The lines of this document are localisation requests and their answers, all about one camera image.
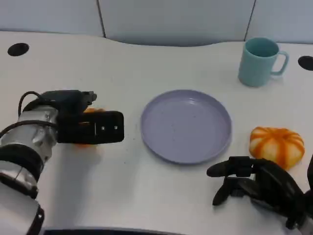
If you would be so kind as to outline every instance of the black cable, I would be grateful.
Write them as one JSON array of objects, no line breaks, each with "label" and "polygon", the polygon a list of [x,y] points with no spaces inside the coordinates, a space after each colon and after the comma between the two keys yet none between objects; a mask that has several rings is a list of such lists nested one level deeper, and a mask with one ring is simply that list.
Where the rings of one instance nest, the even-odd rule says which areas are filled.
[{"label": "black cable", "polygon": [[55,123],[51,123],[48,121],[39,121],[39,120],[25,120],[25,121],[19,121],[16,122],[12,125],[9,125],[8,127],[4,128],[1,132],[0,132],[0,139],[2,138],[2,136],[4,136],[4,134],[6,134],[8,131],[18,127],[18,126],[23,126],[23,125],[40,125],[40,126],[49,126],[52,128],[57,129],[58,125]]},{"label": "black cable", "polygon": [[32,92],[32,91],[30,91],[30,92],[24,93],[24,94],[21,96],[20,101],[19,101],[19,107],[18,107],[18,115],[19,115],[19,116],[20,116],[21,113],[22,113],[22,103],[23,103],[25,97],[28,96],[29,94],[34,94],[34,95],[37,96],[39,99],[44,99],[44,98],[43,98],[39,93],[37,93],[37,92]]}]

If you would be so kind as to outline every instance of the white tabletop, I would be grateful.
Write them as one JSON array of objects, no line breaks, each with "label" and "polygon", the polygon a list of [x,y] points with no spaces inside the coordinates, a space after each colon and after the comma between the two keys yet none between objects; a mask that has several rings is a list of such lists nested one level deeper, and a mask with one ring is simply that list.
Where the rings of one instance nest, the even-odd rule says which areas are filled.
[{"label": "white tabletop", "polygon": [[[6,52],[25,42],[20,57]],[[0,126],[17,120],[17,104],[26,91],[95,91],[95,107],[119,110],[125,117],[121,143],[79,149],[58,144],[41,175],[38,200],[47,227],[123,227],[185,235],[281,235],[278,216],[229,198],[212,207],[222,178],[206,170],[229,156],[248,155],[256,126],[286,127],[303,137],[306,152],[290,173],[307,190],[306,171],[313,153],[313,72],[299,67],[311,45],[280,44],[290,54],[283,78],[252,89],[237,79],[243,43],[204,47],[134,46],[91,36],[0,33]],[[140,137],[139,118],[156,95],[174,89],[198,90],[219,100],[233,122],[228,151],[198,166],[164,162]]]}]

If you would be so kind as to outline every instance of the orange pumpkin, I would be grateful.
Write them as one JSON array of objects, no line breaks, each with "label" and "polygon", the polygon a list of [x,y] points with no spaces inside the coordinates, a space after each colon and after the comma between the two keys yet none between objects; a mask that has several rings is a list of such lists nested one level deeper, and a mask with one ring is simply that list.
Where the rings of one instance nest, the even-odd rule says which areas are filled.
[{"label": "orange pumpkin", "polygon": [[271,160],[283,169],[297,164],[305,151],[298,133],[270,127],[257,127],[251,132],[249,150],[253,157]]}]

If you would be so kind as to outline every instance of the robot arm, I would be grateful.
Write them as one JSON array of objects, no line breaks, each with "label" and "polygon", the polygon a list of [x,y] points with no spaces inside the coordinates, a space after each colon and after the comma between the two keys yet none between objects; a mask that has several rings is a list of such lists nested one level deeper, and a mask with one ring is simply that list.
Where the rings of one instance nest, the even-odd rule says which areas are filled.
[{"label": "robot arm", "polygon": [[[28,94],[37,99],[22,112],[22,101]],[[35,200],[37,182],[57,142],[100,144],[124,139],[122,113],[84,113],[96,98],[93,92],[77,90],[22,96],[18,122],[0,132],[1,233],[39,233],[45,215]]]},{"label": "robot arm", "polygon": [[[312,185],[313,160],[308,169]],[[213,205],[222,204],[228,196],[247,195],[253,204],[287,218],[286,227],[298,228],[303,235],[313,233],[313,194],[303,193],[294,179],[276,163],[265,159],[230,157],[207,170],[210,177],[224,176],[224,183],[213,199]]]}]

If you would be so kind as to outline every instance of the purple plate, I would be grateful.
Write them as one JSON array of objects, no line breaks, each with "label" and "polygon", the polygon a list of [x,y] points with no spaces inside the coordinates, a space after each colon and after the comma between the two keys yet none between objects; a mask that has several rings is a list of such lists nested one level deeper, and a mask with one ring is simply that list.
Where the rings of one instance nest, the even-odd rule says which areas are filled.
[{"label": "purple plate", "polygon": [[154,98],[141,116],[141,135],[159,156],[179,164],[197,164],[221,154],[231,139],[231,120],[215,98],[176,90]]}]

